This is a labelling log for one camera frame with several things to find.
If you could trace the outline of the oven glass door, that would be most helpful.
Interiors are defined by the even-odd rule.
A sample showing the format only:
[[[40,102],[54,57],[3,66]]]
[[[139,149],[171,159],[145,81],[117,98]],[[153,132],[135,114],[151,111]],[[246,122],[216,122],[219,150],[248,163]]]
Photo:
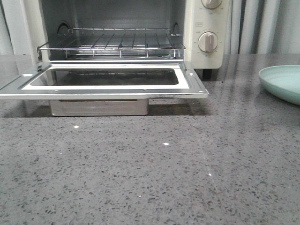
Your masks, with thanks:
[[[53,116],[146,115],[149,99],[208,94],[183,60],[53,61],[0,89],[1,99],[48,100]]]

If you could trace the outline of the oven control knob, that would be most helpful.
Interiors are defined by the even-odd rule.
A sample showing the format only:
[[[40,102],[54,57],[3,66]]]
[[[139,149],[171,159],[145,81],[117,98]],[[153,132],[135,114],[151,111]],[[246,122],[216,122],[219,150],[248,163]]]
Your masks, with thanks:
[[[201,2],[207,9],[216,9],[221,5],[222,0],[201,0]]]
[[[212,53],[218,45],[218,37],[213,32],[205,32],[198,39],[198,47],[201,51]]]

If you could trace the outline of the lower oven control knob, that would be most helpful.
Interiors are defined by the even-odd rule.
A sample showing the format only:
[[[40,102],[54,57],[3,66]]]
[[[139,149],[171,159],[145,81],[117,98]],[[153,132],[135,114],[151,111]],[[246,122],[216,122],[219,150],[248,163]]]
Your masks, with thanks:
[[[212,53],[218,45],[218,37],[213,32],[205,32],[198,39],[198,47],[201,51]]]

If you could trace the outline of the light green round plate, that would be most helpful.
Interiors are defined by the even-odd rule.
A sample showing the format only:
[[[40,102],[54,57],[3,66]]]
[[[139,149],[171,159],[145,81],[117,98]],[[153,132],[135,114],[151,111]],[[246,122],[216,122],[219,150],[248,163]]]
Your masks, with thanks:
[[[259,72],[261,85],[274,96],[300,105],[300,66],[272,66]]]

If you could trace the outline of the upper oven control knob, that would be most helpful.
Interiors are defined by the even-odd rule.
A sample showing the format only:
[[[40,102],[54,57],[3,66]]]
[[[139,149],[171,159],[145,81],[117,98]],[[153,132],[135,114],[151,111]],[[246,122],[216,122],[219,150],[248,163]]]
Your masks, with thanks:
[[[221,5],[222,0],[201,0],[201,2],[207,9],[216,9]]]

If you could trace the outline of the cream white toaster oven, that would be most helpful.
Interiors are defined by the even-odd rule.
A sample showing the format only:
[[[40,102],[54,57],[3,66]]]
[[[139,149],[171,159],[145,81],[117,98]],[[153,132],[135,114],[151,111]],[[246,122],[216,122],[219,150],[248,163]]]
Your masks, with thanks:
[[[48,55],[39,57],[38,46],[57,33],[64,34],[72,28],[166,28],[173,34],[181,34],[185,46],[183,57],[173,60],[190,63],[196,70],[218,69],[223,62],[229,11],[227,0],[216,9],[205,8],[201,0],[23,0],[21,9],[35,63],[52,61]],[[213,32],[218,38],[218,45],[212,53],[203,52],[198,47],[198,39],[205,32]],[[97,61],[101,60],[166,59]]]

